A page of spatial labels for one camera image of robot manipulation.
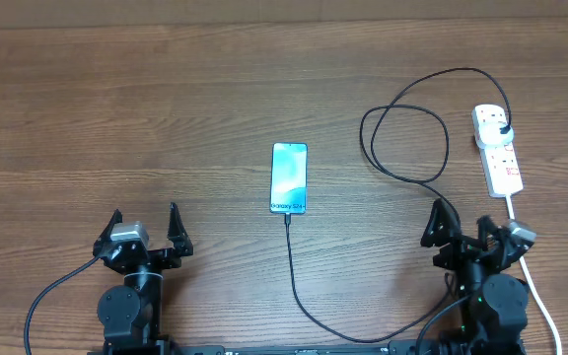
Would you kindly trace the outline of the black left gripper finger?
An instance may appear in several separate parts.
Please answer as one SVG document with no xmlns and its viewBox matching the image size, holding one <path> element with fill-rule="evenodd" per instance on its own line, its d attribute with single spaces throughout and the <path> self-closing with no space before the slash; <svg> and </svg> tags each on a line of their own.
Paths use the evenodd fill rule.
<svg viewBox="0 0 568 355">
<path fill-rule="evenodd" d="M 172 242 L 177 255 L 193 255 L 193 244 L 180 218 L 178 206 L 174 202 L 170 204 L 170 220 L 167 236 Z"/>
<path fill-rule="evenodd" d="M 113 248 L 111 233 L 116 224 L 122 222 L 122 214 L 118 209 L 112 213 L 109 222 L 93 244 L 93 256 L 106 256 Z"/>
</svg>

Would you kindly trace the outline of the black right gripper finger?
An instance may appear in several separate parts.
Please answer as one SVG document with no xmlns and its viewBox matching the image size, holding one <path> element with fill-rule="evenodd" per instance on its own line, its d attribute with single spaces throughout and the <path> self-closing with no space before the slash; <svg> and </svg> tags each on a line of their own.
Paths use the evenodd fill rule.
<svg viewBox="0 0 568 355">
<path fill-rule="evenodd" d="M 477 222 L 477 238 L 482 247 L 495 247 L 499 227 L 494 223 L 489 215 L 481 216 Z"/>
<path fill-rule="evenodd" d="M 461 233 L 460 222 L 453 208 L 443 199 L 438 198 L 433 202 L 420 245 L 425 248 L 442 247 Z"/>
</svg>

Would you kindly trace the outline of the blue smartphone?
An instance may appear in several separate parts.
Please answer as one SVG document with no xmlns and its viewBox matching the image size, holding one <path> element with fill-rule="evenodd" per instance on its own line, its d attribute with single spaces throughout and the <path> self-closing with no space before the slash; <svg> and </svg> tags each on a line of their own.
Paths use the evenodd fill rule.
<svg viewBox="0 0 568 355">
<path fill-rule="evenodd" d="M 269 209 L 275 214 L 307 210 L 308 145 L 278 142 L 272 146 Z"/>
</svg>

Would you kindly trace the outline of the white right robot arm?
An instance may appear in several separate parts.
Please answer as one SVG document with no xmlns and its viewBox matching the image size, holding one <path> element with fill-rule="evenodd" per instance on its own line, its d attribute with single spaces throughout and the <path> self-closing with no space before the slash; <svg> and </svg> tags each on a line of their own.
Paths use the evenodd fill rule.
<svg viewBox="0 0 568 355">
<path fill-rule="evenodd" d="M 504 272 L 530 250 L 536 232 L 511 219 L 499 226 L 484 215 L 475 238 L 462 233 L 452 207 L 432 204 L 421 238 L 436 247 L 433 264 L 451 271 L 457 299 L 435 314 L 418 334 L 416 354 L 523 354 L 521 332 L 528 325 L 530 286 Z"/>
</svg>

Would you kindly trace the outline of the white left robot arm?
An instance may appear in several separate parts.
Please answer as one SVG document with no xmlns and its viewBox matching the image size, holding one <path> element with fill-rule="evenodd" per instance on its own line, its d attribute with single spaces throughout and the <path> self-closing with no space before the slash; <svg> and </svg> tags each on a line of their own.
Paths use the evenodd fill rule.
<svg viewBox="0 0 568 355">
<path fill-rule="evenodd" d="M 93 244 L 93 258 L 46 286 L 33 300 L 24 325 L 25 352 L 30 355 L 30 327 L 39 302 L 54 288 L 101 261 L 123 276 L 123 283 L 105 291 L 97 305 L 104 327 L 103 354 L 175 354 L 176 344 L 161 333 L 163 272 L 181 267 L 193 255 L 193 244 L 176 203 L 170 204 L 169 248 L 149 248 L 149 235 L 139 222 L 125 223 L 115 210 Z"/>
</svg>

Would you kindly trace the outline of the white charger plug adapter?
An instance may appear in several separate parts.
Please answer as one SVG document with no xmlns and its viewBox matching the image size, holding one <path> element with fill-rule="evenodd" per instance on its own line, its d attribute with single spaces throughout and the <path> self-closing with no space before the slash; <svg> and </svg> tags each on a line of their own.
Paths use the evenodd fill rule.
<svg viewBox="0 0 568 355">
<path fill-rule="evenodd" d="M 505 124 L 485 123 L 475 128 L 475 141 L 480 149 L 504 146 L 514 140 L 515 132 Z"/>
</svg>

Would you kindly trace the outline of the white power strip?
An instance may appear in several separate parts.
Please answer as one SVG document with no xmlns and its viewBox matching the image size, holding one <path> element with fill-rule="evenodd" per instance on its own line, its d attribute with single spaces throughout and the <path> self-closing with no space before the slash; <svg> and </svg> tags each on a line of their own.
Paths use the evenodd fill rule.
<svg viewBox="0 0 568 355">
<path fill-rule="evenodd" d="M 490 104 L 476 106 L 471 112 L 471 117 L 474 137 L 475 128 L 478 125 L 498 122 L 507 126 L 508 123 L 504 109 Z M 504 146 L 487 149 L 478 147 L 478 149 L 488 193 L 491 197 L 505 198 L 524 188 L 513 141 Z"/>
</svg>

